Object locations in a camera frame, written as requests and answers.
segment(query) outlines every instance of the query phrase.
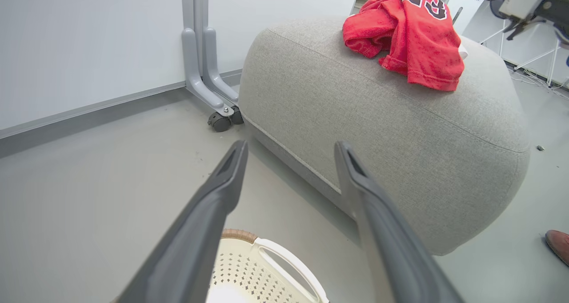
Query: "shoe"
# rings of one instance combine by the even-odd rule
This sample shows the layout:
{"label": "shoe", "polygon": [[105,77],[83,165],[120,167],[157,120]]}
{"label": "shoe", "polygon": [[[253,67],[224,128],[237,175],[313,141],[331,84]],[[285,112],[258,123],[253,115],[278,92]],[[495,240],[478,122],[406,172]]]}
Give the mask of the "shoe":
{"label": "shoe", "polygon": [[547,245],[569,267],[569,235],[556,230],[545,234]]}

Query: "basket rim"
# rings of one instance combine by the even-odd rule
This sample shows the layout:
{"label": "basket rim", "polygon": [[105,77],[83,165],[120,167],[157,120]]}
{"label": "basket rim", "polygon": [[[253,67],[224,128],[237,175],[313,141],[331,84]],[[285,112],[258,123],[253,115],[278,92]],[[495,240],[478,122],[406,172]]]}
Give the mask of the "basket rim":
{"label": "basket rim", "polygon": [[244,230],[237,230],[234,228],[226,228],[221,233],[222,239],[237,239],[253,244],[257,236],[251,232]]}

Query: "fabric upholstery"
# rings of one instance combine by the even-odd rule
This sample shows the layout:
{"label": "fabric upholstery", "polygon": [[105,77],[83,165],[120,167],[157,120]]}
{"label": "fabric upholstery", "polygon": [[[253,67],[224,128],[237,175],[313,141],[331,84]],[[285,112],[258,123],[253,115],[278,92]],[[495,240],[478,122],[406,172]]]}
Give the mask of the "fabric upholstery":
{"label": "fabric upholstery", "polygon": [[427,248],[447,254],[504,211],[528,167],[508,70],[494,52],[462,38],[469,56],[456,92],[408,84],[377,58],[346,48],[344,20],[261,32],[244,63],[240,110],[258,135],[329,185],[335,194],[319,190],[344,211],[333,145],[350,142]]}

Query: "caster wheel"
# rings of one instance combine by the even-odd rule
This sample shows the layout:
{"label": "caster wheel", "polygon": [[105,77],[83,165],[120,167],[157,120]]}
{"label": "caster wheel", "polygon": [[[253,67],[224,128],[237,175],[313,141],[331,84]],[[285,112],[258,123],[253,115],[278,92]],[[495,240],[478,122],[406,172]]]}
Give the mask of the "caster wheel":
{"label": "caster wheel", "polygon": [[230,116],[231,122],[234,124],[243,124],[243,117],[241,116],[241,111],[237,105],[231,107],[233,109],[233,115]]}
{"label": "caster wheel", "polygon": [[229,129],[231,126],[231,121],[229,121],[229,117],[222,116],[221,114],[215,112],[209,116],[208,125],[210,127],[213,127],[216,132],[223,132]]}

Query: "jersey number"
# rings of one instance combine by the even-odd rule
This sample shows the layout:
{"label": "jersey number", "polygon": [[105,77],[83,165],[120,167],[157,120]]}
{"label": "jersey number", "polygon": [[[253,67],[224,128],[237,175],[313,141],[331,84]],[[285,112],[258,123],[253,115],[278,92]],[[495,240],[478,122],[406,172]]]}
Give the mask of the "jersey number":
{"label": "jersey number", "polygon": [[[401,0],[401,2],[403,1],[409,1],[409,3],[419,8],[423,6],[423,0]],[[446,19],[447,12],[449,11],[441,0],[425,0],[425,9],[437,20]]]}

